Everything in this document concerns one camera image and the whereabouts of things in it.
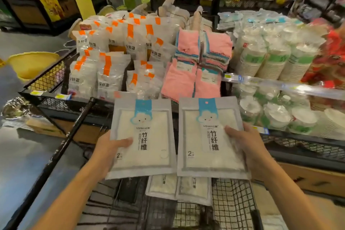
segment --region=cart handle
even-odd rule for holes
[[[83,123],[90,109],[93,107],[95,103],[96,103],[96,99],[94,97],[91,97],[89,102],[85,106],[84,110],[82,111],[82,113],[76,119],[72,127],[72,130],[69,133],[67,133],[66,139],[61,142],[58,149],[55,151],[54,155],[50,158],[49,162],[45,165],[40,176],[37,178],[35,184],[32,186],[29,193],[25,197],[24,202],[13,213],[10,221],[7,223],[7,225],[5,226],[3,230],[16,230],[18,228],[23,218],[25,217],[26,213],[30,209],[32,203],[35,201],[36,197],[38,196],[41,189],[43,188],[45,182],[48,180],[50,174],[54,170],[56,164],[58,163],[62,155],[65,153],[74,135],[80,128],[81,124]]]

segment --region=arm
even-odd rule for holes
[[[234,137],[246,154],[249,169],[264,178],[274,202],[290,230],[335,230],[332,224],[313,207],[308,197],[285,173],[266,150],[259,132],[251,125],[243,124],[245,131],[229,126],[226,133]]]
[[[110,140],[110,131],[102,135],[90,160],[31,230],[73,230],[96,184],[108,173],[119,147],[128,147],[132,139]]]

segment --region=person's right hand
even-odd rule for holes
[[[275,161],[267,151],[260,133],[248,123],[243,123],[243,127],[244,131],[238,131],[226,126],[225,132],[234,138],[244,151],[248,168],[251,171],[265,173]]]

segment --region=cloud cartoon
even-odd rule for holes
[[[217,118],[218,116],[216,113],[211,113],[209,110],[205,110],[203,111],[201,116],[198,117],[198,121],[200,123],[204,123],[204,122],[210,122],[210,121],[216,120]]]
[[[151,121],[151,119],[152,117],[148,114],[137,113],[137,115],[131,119],[131,122],[137,125],[137,124],[143,124],[143,123],[149,122]]]

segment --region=person's left hand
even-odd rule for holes
[[[121,140],[110,140],[110,130],[98,139],[89,163],[97,168],[100,180],[106,177],[114,161],[117,149],[119,147],[129,147],[132,143],[133,138],[131,137]]]

